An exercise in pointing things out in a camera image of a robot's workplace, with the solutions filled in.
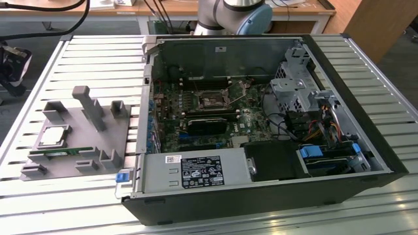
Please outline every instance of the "power supply label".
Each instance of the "power supply label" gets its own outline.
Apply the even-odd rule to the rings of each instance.
[[[183,158],[183,188],[200,188],[217,185],[224,185],[220,157]]]

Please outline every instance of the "wooden desk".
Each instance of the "wooden desk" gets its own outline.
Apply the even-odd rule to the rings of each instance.
[[[338,13],[324,33],[347,33],[378,63],[418,15],[418,0],[328,0]]]
[[[79,0],[0,0],[9,4],[39,7],[64,7]],[[137,21],[140,1],[133,6],[115,6],[115,9],[91,11],[85,21]],[[85,4],[64,12],[41,12],[19,9],[0,9],[0,22],[77,22],[85,9]]]
[[[156,10],[152,0],[148,0],[151,7]],[[298,8],[288,8],[290,19],[286,7],[275,7],[272,9],[272,21],[291,22],[315,22],[311,33],[322,33],[328,22],[330,16],[335,14],[335,10],[327,10],[318,0],[307,0],[307,4],[296,4]],[[197,0],[163,0],[163,4],[172,21],[196,21],[197,20]],[[152,16],[149,9],[143,1],[139,5],[139,26],[141,34],[149,34],[148,22],[157,20]]]
[[[77,0],[0,0],[6,1],[9,4],[31,5],[40,7],[63,7],[69,6],[77,2]],[[298,25],[308,25],[307,31],[311,33],[322,33],[328,18],[335,14],[335,10],[326,10],[319,4],[318,0],[307,0],[306,5],[299,4],[298,8],[288,8],[290,19],[287,18],[287,8],[275,7],[272,9],[272,20],[287,21],[288,26],[286,28],[295,29]],[[197,3],[196,0],[191,2],[183,2],[176,0],[163,1],[168,15],[172,21],[196,21],[197,20]],[[1,9],[0,21],[19,21],[19,22],[76,22],[83,14],[84,6],[81,5],[73,10],[67,12],[39,12],[17,9]],[[116,6],[111,10],[91,11],[87,21],[137,21],[141,34],[149,34],[148,22],[157,20],[152,16],[149,9],[145,6],[143,0],[136,0],[133,6]]]
[[[75,4],[79,0],[0,0],[9,4],[39,6],[39,7],[64,7]],[[133,6],[115,6],[115,9],[91,11],[89,16],[120,16],[120,15],[137,15],[140,1],[136,1]],[[84,13],[85,3],[77,8],[63,11],[63,12],[41,12],[41,11],[27,11],[20,9],[1,9],[0,16],[76,16],[80,17]]]

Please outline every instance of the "black computer case side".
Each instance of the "black computer case side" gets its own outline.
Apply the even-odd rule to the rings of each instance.
[[[298,36],[303,38],[302,43],[307,45],[315,57],[316,66],[328,77],[346,108],[351,111],[359,127],[392,172],[352,177],[347,175],[346,178],[339,179],[320,179],[254,188],[180,193],[161,197],[124,197],[121,204],[141,224],[161,225],[342,203],[366,189],[382,187],[408,173],[314,39],[310,35]],[[169,38],[180,39],[181,36],[169,36]]]
[[[124,197],[121,204],[141,224],[163,225],[342,203],[400,176],[391,173],[153,198]]]

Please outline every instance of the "metal slatted table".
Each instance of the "metal slatted table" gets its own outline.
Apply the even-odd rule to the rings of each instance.
[[[75,85],[101,105],[132,105],[125,167],[135,162],[143,84],[141,36],[75,36],[61,41],[0,148],[1,234],[411,234],[418,229],[418,115],[350,39],[314,36],[410,174],[344,203],[165,226],[143,226],[115,198],[115,175],[21,182],[48,100],[79,107]],[[319,71],[318,76],[326,83]]]

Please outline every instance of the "desk leg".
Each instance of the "desk leg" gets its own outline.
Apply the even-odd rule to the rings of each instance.
[[[324,31],[330,19],[330,15],[322,15],[315,22],[311,34],[320,34]]]
[[[136,21],[139,24],[139,30],[140,30],[141,35],[149,35],[149,28],[148,28],[149,17],[148,16],[137,16]]]
[[[51,31],[53,28],[52,28],[52,22],[49,21],[49,22],[41,22],[41,24],[44,25],[44,28],[45,28],[45,30],[47,31]]]

